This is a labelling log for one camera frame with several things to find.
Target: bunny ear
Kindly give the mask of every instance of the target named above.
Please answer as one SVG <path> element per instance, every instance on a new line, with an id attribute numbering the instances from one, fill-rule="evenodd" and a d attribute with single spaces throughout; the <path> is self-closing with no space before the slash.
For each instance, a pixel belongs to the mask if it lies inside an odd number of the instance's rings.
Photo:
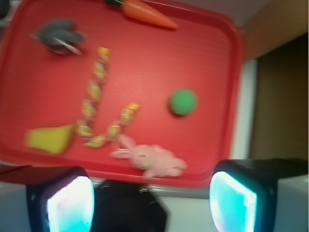
<path id="1" fill-rule="evenodd" d="M 111 156 L 114 157 L 114 158 L 118 158 L 118 159 L 130 159 L 130 158 L 133 157 L 132 153 L 127 149 L 113 151 L 111 153 Z"/>
<path id="2" fill-rule="evenodd" d="M 135 141 L 133 139 L 123 134 L 119 136 L 119 144 L 120 146 L 123 146 L 124 148 L 127 149 L 133 149 L 136 146 Z"/>

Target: toy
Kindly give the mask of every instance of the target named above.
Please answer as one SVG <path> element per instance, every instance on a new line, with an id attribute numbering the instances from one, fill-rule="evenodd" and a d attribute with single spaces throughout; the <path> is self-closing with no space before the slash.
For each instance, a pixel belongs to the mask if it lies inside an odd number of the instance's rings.
<path id="1" fill-rule="evenodd" d="M 182 159 L 178 159 L 159 145 L 136 145 L 135 141 L 125 135 L 119 136 L 118 148 L 111 156 L 118 159 L 130 159 L 134 167 L 145 170 L 145 179 L 152 177 L 180 176 L 187 168 Z"/>
<path id="2" fill-rule="evenodd" d="M 74 134 L 74 128 L 75 125 L 69 124 L 62 127 L 28 130 L 26 146 L 59 155 L 67 148 Z"/>
<path id="3" fill-rule="evenodd" d="M 80 32 L 74 32 L 74 28 L 73 20 L 57 19 L 44 25 L 34 37 L 56 53 L 65 54 L 71 51 L 81 55 L 73 45 L 80 44 L 84 36 Z"/>
<path id="4" fill-rule="evenodd" d="M 197 97 L 188 89 L 177 90 L 170 99 L 169 106 L 177 115 L 188 115 L 197 106 Z"/>
<path id="5" fill-rule="evenodd" d="M 154 25 L 175 29 L 177 24 L 159 11 L 140 0 L 106 0 L 109 4 L 122 7 L 123 13 L 131 18 Z"/>
<path id="6" fill-rule="evenodd" d="M 120 119 L 114 120 L 107 128 L 106 133 L 94 135 L 91 126 L 97 115 L 97 107 L 102 95 L 102 84 L 106 81 L 109 61 L 109 49 L 99 47 L 98 60 L 95 61 L 93 79 L 89 81 L 87 99 L 83 101 L 82 118 L 77 123 L 76 132 L 83 137 L 85 146 L 100 148 L 106 142 L 112 142 L 121 134 L 122 128 L 128 126 L 134 118 L 135 112 L 140 107 L 136 103 L 130 103 L 122 110 Z"/>

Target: brown wall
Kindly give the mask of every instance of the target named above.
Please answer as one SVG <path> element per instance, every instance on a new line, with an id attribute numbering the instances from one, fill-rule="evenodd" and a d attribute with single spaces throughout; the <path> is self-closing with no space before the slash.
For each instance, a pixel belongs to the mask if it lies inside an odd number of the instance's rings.
<path id="1" fill-rule="evenodd" d="M 308 159 L 308 34 L 258 59 L 250 156 Z"/>

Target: green ball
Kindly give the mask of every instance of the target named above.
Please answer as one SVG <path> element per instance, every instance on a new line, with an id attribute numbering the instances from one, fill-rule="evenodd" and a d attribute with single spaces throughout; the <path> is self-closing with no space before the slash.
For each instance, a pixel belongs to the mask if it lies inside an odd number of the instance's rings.
<path id="1" fill-rule="evenodd" d="M 188 115 L 197 106 L 197 97 L 189 89 L 177 90 L 170 99 L 169 106 L 177 115 Z"/>

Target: yellow sponge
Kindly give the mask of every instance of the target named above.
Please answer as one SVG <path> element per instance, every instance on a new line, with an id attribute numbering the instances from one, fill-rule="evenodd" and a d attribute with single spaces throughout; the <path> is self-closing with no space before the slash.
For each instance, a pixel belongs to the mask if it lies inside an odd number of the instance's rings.
<path id="1" fill-rule="evenodd" d="M 26 146 L 48 151 L 52 154 L 61 154 L 69 145 L 75 125 L 62 127 L 37 128 L 28 130 Z"/>

